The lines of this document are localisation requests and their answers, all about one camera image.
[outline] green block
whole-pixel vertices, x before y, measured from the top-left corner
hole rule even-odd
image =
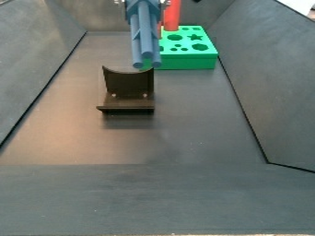
[[[180,26],[177,31],[164,31],[160,39],[163,66],[157,70],[213,69],[217,51],[200,26]]]

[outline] blue rod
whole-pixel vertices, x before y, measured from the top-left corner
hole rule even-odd
[[[131,17],[131,32],[132,32],[132,50],[133,50],[133,67],[141,68],[143,67],[143,58],[140,53],[140,40],[137,37],[139,32],[139,17],[136,14]]]
[[[139,26],[140,26],[140,43],[141,55],[144,58],[152,57],[152,35],[149,24],[149,6],[148,3],[141,1],[137,6]]]

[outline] gray floor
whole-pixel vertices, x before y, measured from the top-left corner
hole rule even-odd
[[[104,116],[88,34],[0,152],[0,235],[315,233],[315,175],[267,165],[223,68],[157,71],[153,115]]]

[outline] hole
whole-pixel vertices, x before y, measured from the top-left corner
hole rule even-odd
[[[171,40],[171,41],[180,41],[181,40],[181,35],[179,34],[171,34],[167,36],[167,38]]]
[[[199,50],[199,51],[205,51],[205,50],[208,50],[209,47],[208,47],[205,44],[197,43],[197,44],[193,44],[193,45],[192,45],[192,48],[193,48],[195,50]]]
[[[191,41],[201,41],[201,37],[203,36],[197,36],[196,34],[193,34],[192,36],[188,36],[188,38],[191,38]]]

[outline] black bracket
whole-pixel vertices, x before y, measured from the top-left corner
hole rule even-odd
[[[107,87],[101,112],[109,111],[153,111],[153,69],[125,73],[109,70],[102,66]]]

